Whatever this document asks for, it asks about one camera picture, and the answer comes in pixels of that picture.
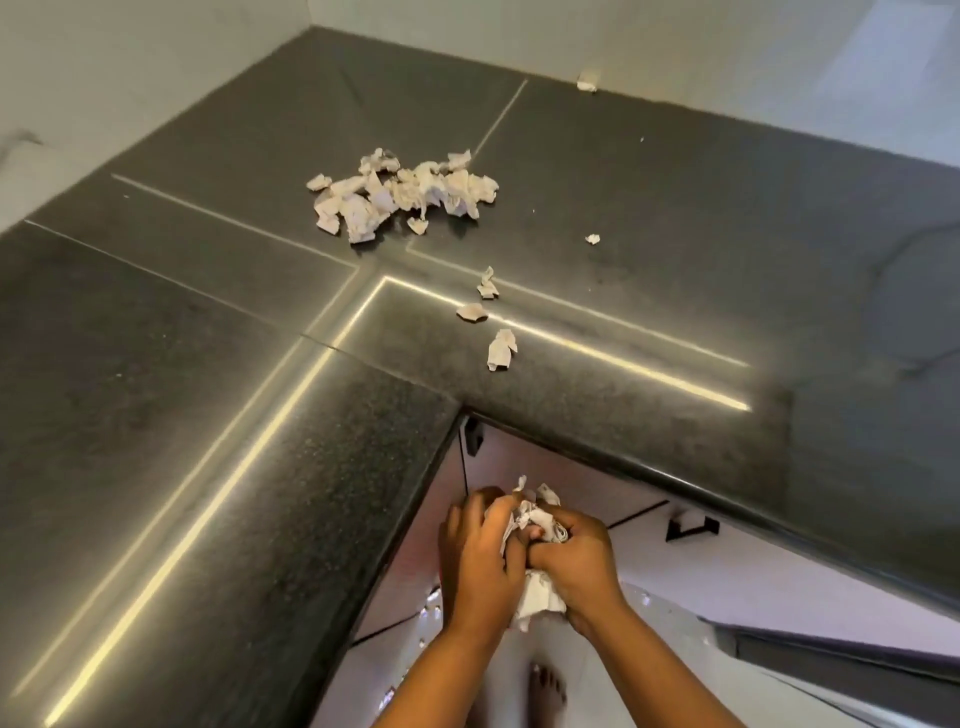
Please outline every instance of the white floor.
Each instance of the white floor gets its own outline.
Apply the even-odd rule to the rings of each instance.
[[[728,657],[714,645],[712,629],[689,612],[637,587],[624,587],[637,612],[750,728],[864,725],[862,720],[841,713],[823,699]],[[430,600],[417,619],[389,629],[349,652],[314,718],[314,728],[367,728],[373,722],[385,698],[417,659],[421,645],[428,644],[440,631],[439,601]],[[487,725],[525,727],[527,670],[532,661],[550,665],[567,684],[564,728],[634,725],[589,643],[559,619],[535,621],[528,634],[512,630],[504,637],[479,697]],[[897,724],[906,723],[875,722]]]

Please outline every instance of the white wall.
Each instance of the white wall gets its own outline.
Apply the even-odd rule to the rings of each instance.
[[[304,0],[0,0],[0,140],[44,143],[0,166],[0,230],[309,24]]]
[[[309,0],[319,25],[960,166],[957,0]]]

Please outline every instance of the cabinet door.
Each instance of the cabinet door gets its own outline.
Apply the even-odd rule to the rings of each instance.
[[[440,584],[437,528],[446,518],[447,508],[461,502],[466,492],[460,443],[454,440],[394,560],[373,593],[357,639],[396,624],[423,607],[427,595]]]
[[[728,523],[667,543],[673,512],[611,530],[621,581],[720,624],[960,656],[960,622]]]

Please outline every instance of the finger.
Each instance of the finger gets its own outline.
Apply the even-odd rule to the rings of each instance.
[[[483,507],[485,510],[490,508],[493,502],[499,497],[507,495],[502,488],[497,488],[495,485],[485,485],[483,488],[478,488],[474,493],[479,493],[483,496]]]
[[[532,544],[527,549],[527,561],[530,563],[530,568],[550,573],[550,569],[557,563],[558,550],[563,547],[563,544]]]
[[[464,506],[464,513],[461,517],[461,528],[466,531],[466,535],[480,531],[483,525],[483,494],[480,491],[474,491],[467,497],[467,504]]]
[[[530,545],[524,531],[514,531],[507,539],[507,578],[514,584],[522,582],[527,573],[527,547]]]
[[[561,526],[570,532],[576,531],[578,527],[582,528],[586,524],[587,518],[589,518],[589,516],[584,515],[580,511],[571,511],[559,505],[550,505],[549,503],[538,501],[537,507],[553,516],[560,522]]]
[[[456,536],[460,530],[460,519],[463,517],[463,511],[459,505],[451,505],[446,511],[446,535],[451,539]]]
[[[500,544],[503,543],[503,534],[507,532],[507,526],[510,524],[510,518],[513,517],[514,509],[520,505],[520,497],[510,494],[501,496],[493,502],[493,505],[487,509],[487,517],[483,521],[483,529],[480,532],[481,543],[487,547],[495,547],[500,550]]]
[[[531,523],[523,529],[523,533],[527,538],[527,543],[529,544],[542,539],[544,532],[540,526]]]

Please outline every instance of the pile of paper scraps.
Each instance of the pile of paper scraps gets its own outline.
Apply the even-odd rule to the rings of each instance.
[[[503,543],[500,545],[500,555],[507,549],[507,539],[510,534],[517,530],[523,530],[528,525],[538,525],[543,529],[541,541],[549,544],[562,544],[569,538],[566,529],[557,523],[553,516],[544,511],[537,505],[539,497],[545,503],[550,505],[560,505],[560,499],[546,483],[541,483],[535,494],[524,490],[527,483],[527,476],[521,475],[520,480],[514,488],[514,493],[520,491],[523,493],[523,501],[514,510],[507,525],[507,530],[503,534]],[[530,619],[542,612],[566,612],[566,604],[554,589],[553,582],[546,571],[537,569],[527,570],[527,580],[523,585],[523,596],[520,603],[516,606],[514,619],[511,622],[521,632],[526,632],[530,628]]]
[[[499,184],[489,177],[467,171],[470,150],[451,153],[447,161],[424,161],[413,169],[400,166],[400,160],[388,150],[377,148],[360,159],[359,174],[334,182],[327,175],[317,175],[306,184],[319,192],[313,208],[317,211],[317,227],[336,235],[340,218],[347,224],[351,245],[373,240],[376,229],[394,212],[402,209],[420,211],[407,225],[417,235],[426,232],[429,223],[426,210],[443,206],[448,215],[480,217],[477,203],[496,200]]]

